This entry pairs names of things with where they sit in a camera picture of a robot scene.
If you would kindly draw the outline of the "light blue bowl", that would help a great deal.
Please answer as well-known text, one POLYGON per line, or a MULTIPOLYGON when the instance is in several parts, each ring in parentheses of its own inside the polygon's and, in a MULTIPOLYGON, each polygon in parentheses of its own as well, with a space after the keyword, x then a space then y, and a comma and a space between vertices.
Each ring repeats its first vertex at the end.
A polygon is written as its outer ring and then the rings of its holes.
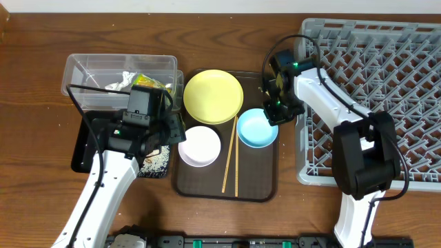
POLYGON ((239 139, 251 148, 264 148, 278 137, 278 126, 271 126, 264 110, 253 108, 243 112, 238 118, 237 134, 239 139))

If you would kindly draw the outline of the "white bowl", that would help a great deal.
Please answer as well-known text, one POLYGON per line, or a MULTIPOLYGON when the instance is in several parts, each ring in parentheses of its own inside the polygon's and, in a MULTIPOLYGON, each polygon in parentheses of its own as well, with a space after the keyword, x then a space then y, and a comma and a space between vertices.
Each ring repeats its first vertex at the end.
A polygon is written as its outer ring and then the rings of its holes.
POLYGON ((192 167, 212 164, 221 152, 221 140, 211 128, 195 126, 186 132, 186 141, 178 144, 180 158, 192 167))

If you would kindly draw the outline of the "green snack wrapper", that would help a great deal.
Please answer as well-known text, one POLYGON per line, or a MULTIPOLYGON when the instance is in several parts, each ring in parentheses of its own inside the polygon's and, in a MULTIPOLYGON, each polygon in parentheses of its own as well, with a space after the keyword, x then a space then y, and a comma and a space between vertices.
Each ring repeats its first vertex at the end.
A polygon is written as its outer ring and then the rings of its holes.
POLYGON ((153 88, 160 88, 165 89, 167 92, 172 92, 172 85, 171 84, 162 84, 160 81, 150 78, 144 74, 139 74, 135 80, 133 81, 132 85, 141 85, 145 87, 153 87, 153 88))

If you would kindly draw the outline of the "yellow plate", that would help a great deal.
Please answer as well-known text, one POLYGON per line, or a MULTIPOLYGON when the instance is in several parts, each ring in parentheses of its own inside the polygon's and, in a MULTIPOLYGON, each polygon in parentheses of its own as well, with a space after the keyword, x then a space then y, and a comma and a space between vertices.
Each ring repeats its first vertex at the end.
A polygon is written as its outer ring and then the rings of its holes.
POLYGON ((218 125, 237 115, 244 102, 244 93, 238 79, 229 72, 205 70, 187 82, 183 102, 193 119, 218 125))

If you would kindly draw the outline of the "white tissue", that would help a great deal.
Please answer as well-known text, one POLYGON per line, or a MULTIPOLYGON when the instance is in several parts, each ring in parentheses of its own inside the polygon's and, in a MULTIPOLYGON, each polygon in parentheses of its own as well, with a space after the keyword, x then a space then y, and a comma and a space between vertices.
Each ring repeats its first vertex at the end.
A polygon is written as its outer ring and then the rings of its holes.
POLYGON ((119 92, 120 91, 129 92, 131 90, 134 77, 136 75, 137 75, 136 72, 123 71, 121 74, 122 79, 118 79, 116 83, 111 83, 109 85, 106 85, 105 89, 119 91, 119 92))

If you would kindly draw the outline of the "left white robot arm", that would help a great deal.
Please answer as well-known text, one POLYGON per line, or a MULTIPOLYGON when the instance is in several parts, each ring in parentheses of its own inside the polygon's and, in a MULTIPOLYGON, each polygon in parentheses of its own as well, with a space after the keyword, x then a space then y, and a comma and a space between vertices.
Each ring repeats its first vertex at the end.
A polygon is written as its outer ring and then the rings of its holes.
POLYGON ((92 135, 85 123, 82 123, 71 166, 76 172, 88 172, 90 175, 68 223, 52 245, 53 247, 68 247, 71 238, 74 238, 74 247, 117 247, 117 241, 106 240, 107 233, 123 196, 133 180, 137 177, 163 178, 167 174, 171 158, 169 145, 164 145, 160 150, 145 157, 141 164, 134 159, 126 159, 122 153, 105 150, 101 164, 92 143, 92 135), (104 166, 101 188, 88 208, 77 234, 74 235, 76 224, 87 206, 95 183, 98 182, 101 165, 104 166))

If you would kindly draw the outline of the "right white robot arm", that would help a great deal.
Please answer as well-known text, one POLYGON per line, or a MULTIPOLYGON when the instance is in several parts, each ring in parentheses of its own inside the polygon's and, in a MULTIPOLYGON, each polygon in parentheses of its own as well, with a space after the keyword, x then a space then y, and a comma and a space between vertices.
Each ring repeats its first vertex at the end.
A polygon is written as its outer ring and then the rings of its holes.
POLYGON ((373 113, 342 91, 315 58, 295 60, 290 50, 267 56, 274 78, 263 81, 270 125, 290 122, 309 106, 332 133, 331 170, 342 202, 334 234, 341 247, 364 247, 378 202, 400 174, 393 119, 373 113))

